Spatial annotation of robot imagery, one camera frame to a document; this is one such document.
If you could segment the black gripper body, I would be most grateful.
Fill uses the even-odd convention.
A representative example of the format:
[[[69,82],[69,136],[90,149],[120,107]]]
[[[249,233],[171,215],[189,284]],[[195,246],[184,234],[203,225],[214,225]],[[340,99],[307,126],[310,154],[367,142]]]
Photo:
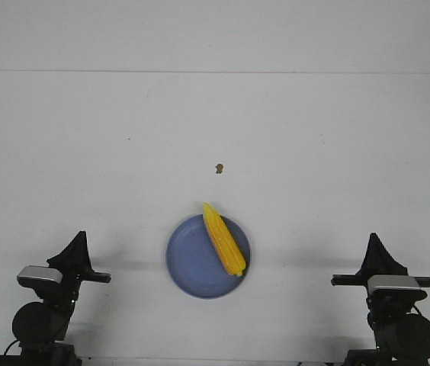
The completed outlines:
[[[61,285],[55,287],[49,285],[35,289],[35,293],[40,299],[50,306],[60,309],[69,309],[75,304],[84,281],[105,284],[111,281],[111,274],[103,272],[66,270],[61,273],[63,274]]]
[[[373,301],[396,301],[414,304],[424,300],[430,288],[430,277],[399,274],[375,274],[365,278],[356,274],[334,274],[333,286],[362,286],[366,288],[367,297]]]

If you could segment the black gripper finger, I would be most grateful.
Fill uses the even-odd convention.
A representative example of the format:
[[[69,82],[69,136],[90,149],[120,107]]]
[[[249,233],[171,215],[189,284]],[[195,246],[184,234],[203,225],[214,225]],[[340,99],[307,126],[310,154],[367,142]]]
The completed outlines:
[[[63,270],[79,270],[85,260],[85,231],[79,231],[72,241],[59,254],[47,259],[50,268]]]
[[[387,251],[379,236],[375,237],[376,273],[379,275],[408,275],[408,268],[397,262]]]
[[[83,266],[85,268],[85,271],[93,272],[93,269],[91,266],[91,259],[88,251],[87,234],[85,231],[83,232]]]
[[[355,273],[356,275],[374,275],[376,273],[376,237],[376,233],[370,234],[363,262]]]

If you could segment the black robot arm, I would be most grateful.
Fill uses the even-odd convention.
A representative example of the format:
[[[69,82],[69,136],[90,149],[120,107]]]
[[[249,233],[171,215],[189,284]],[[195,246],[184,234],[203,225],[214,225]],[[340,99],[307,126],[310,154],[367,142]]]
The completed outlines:
[[[416,306],[428,296],[430,277],[409,275],[371,233],[360,269],[334,274],[331,284],[362,286],[367,292],[375,346],[348,350],[345,365],[430,365],[430,320]]]
[[[23,305],[12,320],[12,333],[25,364],[82,364],[75,347],[64,338],[84,281],[111,281],[110,274],[92,268],[85,231],[78,232],[64,250],[47,259],[46,266],[28,265],[18,273],[18,284],[40,298]]]

